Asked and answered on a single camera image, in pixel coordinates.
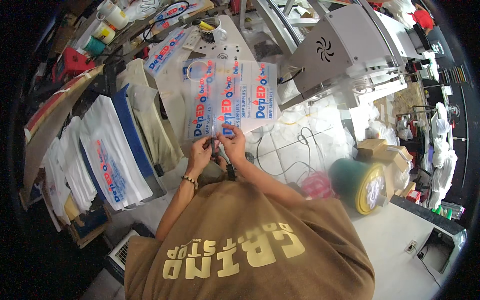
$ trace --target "teal container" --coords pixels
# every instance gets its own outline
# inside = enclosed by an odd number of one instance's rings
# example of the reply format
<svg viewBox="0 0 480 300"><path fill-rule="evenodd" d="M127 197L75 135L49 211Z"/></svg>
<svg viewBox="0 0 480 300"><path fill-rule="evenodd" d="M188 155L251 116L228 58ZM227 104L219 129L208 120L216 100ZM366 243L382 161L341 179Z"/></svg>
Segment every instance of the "teal container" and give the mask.
<svg viewBox="0 0 480 300"><path fill-rule="evenodd" d="M363 215L372 211L367 204L367 184L383 175L381 164L366 164L346 158L336 160L328 171L334 192Z"/></svg>
<svg viewBox="0 0 480 300"><path fill-rule="evenodd" d="M84 43L82 47L83 50L90 53L92 56L97 56L102 54L103 49L105 49L105 44L97 40L93 36L90 36Z"/></svg>

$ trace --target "beaded bracelet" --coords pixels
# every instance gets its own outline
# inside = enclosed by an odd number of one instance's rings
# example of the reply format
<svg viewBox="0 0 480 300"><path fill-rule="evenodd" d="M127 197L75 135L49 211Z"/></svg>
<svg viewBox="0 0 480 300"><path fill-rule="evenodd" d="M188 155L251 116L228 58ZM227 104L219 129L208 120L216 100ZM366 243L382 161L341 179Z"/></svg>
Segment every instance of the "beaded bracelet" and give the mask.
<svg viewBox="0 0 480 300"><path fill-rule="evenodd" d="M182 175L182 179L185 179L185 180L188 180L190 181L191 183L193 183L193 185L195 186L195 189L197 190L198 189L198 182L196 182L195 180L193 180L192 178L186 176L186 175Z"/></svg>

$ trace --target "yellow bucket lid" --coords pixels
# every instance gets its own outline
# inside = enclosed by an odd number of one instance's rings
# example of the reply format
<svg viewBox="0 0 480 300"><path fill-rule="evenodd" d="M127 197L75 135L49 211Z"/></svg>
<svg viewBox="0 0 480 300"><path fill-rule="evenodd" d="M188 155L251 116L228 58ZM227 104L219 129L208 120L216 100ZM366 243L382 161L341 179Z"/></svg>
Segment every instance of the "yellow bucket lid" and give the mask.
<svg viewBox="0 0 480 300"><path fill-rule="evenodd" d="M382 164L373 164L372 167L367 171L365 177L362 180L361 185L359 186L359 190L357 195L355 196L355 207L357 211L362 215L368 215L371 213L376 207L370 209L370 206L367 203L367 184L370 183L373 179L383 176L384 175L384 168Z"/></svg>

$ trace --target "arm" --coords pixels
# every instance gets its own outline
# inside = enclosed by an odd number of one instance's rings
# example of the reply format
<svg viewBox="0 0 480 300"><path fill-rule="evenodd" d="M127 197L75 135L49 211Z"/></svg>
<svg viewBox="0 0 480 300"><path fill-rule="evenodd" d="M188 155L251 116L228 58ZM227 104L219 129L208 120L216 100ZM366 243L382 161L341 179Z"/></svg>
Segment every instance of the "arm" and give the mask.
<svg viewBox="0 0 480 300"><path fill-rule="evenodd" d="M189 178L197 181L198 176L202 173L210 161L212 154L212 146L209 145L206 149L203 149L203 145L209 140L209 137L204 137L196 141L190 150L190 159L188 160L187 170L185 175ZM182 180L177 192L170 201L167 210L158 224L156 229L155 238L159 241L163 241L167 234L172 229L173 224L178 220L183 210L187 207L193 198L193 192L195 186L188 180Z"/></svg>
<svg viewBox="0 0 480 300"><path fill-rule="evenodd" d="M257 186L262 193L284 207L293 207L305 201L302 195L294 189L275 180L245 158L245 136L239 128L229 124L222 124L222 126L232 130L235 137L228 139L217 132L217 139L223 144L225 154L230 159L230 162L248 182Z"/></svg>
<svg viewBox="0 0 480 300"><path fill-rule="evenodd" d="M418 3L415 3L415 8L420 10L420 11L427 11L426 9L423 8L423 6L421 6L420 4Z"/></svg>

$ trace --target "green bucket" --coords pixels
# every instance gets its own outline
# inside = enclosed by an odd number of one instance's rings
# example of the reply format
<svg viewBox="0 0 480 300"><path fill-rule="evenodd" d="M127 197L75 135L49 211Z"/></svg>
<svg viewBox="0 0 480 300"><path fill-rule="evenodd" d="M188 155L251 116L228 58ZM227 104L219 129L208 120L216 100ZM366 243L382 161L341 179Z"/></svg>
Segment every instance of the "green bucket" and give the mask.
<svg viewBox="0 0 480 300"><path fill-rule="evenodd" d="M367 204L367 184L383 175L381 164L366 164L346 158L336 160L328 171L334 192L363 215L372 211Z"/></svg>

